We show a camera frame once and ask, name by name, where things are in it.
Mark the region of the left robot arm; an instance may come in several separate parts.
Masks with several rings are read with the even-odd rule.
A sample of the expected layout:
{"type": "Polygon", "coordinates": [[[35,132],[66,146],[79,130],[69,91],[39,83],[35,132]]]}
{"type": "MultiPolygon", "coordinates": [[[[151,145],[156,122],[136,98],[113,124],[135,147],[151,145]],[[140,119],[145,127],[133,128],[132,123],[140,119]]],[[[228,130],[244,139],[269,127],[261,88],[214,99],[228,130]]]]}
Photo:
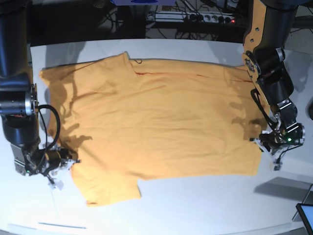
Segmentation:
{"type": "Polygon", "coordinates": [[[303,0],[250,1],[243,40],[242,59],[254,84],[251,97],[270,128],[251,141],[270,156],[275,171],[281,169],[283,156],[305,140],[305,128],[297,122],[297,107],[290,99],[294,85],[284,63],[284,45],[301,4],[303,0]]]}

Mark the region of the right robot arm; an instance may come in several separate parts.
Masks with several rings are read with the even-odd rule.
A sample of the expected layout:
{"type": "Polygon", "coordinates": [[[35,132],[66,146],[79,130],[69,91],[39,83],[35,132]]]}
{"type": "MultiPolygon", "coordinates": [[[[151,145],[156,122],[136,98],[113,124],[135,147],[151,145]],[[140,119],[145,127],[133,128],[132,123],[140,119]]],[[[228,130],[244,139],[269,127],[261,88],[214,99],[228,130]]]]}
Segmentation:
{"type": "Polygon", "coordinates": [[[61,131],[57,110],[49,104],[38,104],[27,41],[27,5],[26,0],[0,2],[0,117],[3,133],[11,144],[19,174],[41,174],[52,188],[62,189],[64,185],[56,174],[70,169],[80,160],[72,151],[57,144],[61,131]],[[39,124],[45,123],[42,109],[53,113],[57,129],[53,142],[46,142],[40,149],[39,124]]]}

